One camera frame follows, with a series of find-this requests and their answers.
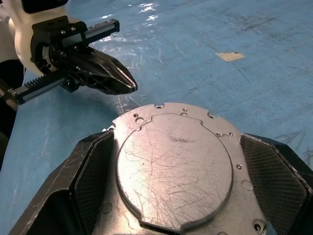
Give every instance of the blue mat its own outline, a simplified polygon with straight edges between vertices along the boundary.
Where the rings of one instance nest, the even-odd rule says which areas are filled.
[[[71,0],[67,7],[88,25],[120,21],[121,32],[92,47],[126,65],[139,90],[56,88],[19,107],[0,172],[1,235],[80,139],[150,103],[207,108],[242,132],[288,144],[312,168],[311,0]],[[226,62],[219,52],[244,58]]]

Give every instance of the metal plate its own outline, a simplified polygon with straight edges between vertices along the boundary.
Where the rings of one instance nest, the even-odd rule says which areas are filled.
[[[165,103],[125,113],[111,128],[116,149],[93,234],[258,234],[254,221],[265,218],[232,124]]]

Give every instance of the circular metal plate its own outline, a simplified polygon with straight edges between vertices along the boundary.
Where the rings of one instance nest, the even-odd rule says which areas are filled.
[[[223,207],[233,172],[221,140],[201,121],[164,114],[125,140],[117,181],[143,226],[181,233],[206,223]]]

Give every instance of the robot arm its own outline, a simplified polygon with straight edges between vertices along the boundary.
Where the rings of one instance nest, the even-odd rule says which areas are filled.
[[[3,0],[14,28],[16,54],[23,65],[41,77],[10,90],[19,104],[61,85],[72,92],[89,86],[106,94],[137,90],[130,72],[115,58],[88,45],[119,31],[108,20],[87,28],[67,16],[67,0]]]

